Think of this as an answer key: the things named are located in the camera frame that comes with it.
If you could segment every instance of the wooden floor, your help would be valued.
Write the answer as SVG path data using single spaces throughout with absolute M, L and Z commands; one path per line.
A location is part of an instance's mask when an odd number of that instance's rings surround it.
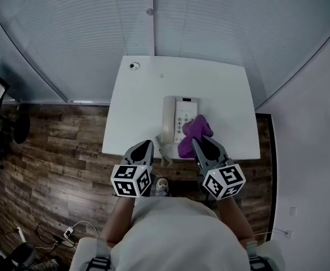
M 36 236 L 39 222 L 60 236 L 80 220 L 91 221 L 101 231 L 117 198 L 112 196 L 111 171 L 121 157 L 101 153 L 108 107 L 3 106 L 2 114 L 15 119 L 31 117 L 31 131 L 21 145 L 11 143 L 11 153 L 0 170 L 0 234 L 17 226 L 27 241 L 49 247 Z M 272 200 L 271 146 L 267 119 L 257 118 L 261 159 L 240 162 L 247 183 L 237 201 L 255 233 L 268 230 Z M 204 202 L 196 183 L 193 161 L 178 161 L 170 168 L 155 161 L 157 176 L 170 180 L 172 194 Z M 76 227 L 76 236 L 93 236 L 88 224 Z M 43 231 L 40 236 L 49 241 Z M 265 236 L 257 236 L 260 241 Z M 0 237 L 0 246 L 10 253 L 21 243 L 18 234 Z M 50 250 L 37 249 L 38 255 Z M 74 249 L 58 247 L 51 255 L 70 264 Z

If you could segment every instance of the person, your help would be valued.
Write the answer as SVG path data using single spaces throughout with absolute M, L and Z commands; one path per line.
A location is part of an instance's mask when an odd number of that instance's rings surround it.
M 120 197 L 100 238 L 79 241 L 70 271 L 91 270 L 95 257 L 107 258 L 107 268 L 116 271 L 251 270 L 246 249 L 254 234 L 232 197 L 218 201 L 218 218 L 201 203 L 171 197 L 165 178 L 156 190 L 135 207 L 135 198 Z M 278 245 L 264 245 L 253 245 L 251 253 L 268 259 L 267 270 L 284 270 Z

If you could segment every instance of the electrical outlet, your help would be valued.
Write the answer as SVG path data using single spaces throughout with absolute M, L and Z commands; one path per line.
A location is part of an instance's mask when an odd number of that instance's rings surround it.
M 20 238 L 22 239 L 23 243 L 25 243 L 25 237 L 24 237 L 22 228 L 21 227 L 17 227 L 17 229 L 18 229 L 18 233 L 20 235 Z
M 297 215 L 297 208 L 296 207 L 290 207 L 289 209 L 289 215 L 292 217 L 296 217 Z
M 286 238 L 290 239 L 292 237 L 292 234 L 293 234 L 293 231 L 287 230 L 284 235 L 285 235 Z

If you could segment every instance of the white telephone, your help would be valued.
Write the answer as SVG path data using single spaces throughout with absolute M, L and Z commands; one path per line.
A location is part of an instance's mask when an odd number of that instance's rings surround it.
M 165 154 L 164 144 L 180 143 L 183 140 L 183 125 L 198 115 L 198 101 L 198 98 L 164 97 L 162 132 L 155 138 L 162 156 L 162 166 L 164 160 L 172 164 L 172 160 Z

